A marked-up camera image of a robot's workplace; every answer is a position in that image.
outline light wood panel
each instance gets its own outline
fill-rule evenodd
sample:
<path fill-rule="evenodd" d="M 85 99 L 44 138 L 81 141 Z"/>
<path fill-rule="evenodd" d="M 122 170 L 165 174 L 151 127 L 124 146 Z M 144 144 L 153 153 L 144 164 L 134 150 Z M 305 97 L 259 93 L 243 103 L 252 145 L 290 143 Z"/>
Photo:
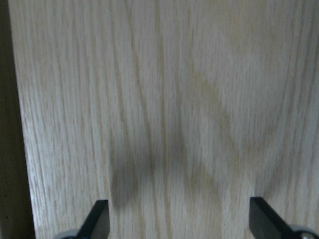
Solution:
<path fill-rule="evenodd" d="M 110 238 L 319 231 L 319 2 L 10 0 L 36 236 L 111 200 Z"/>
<path fill-rule="evenodd" d="M 6 0 L 0 22 L 0 239 L 34 238 Z"/>

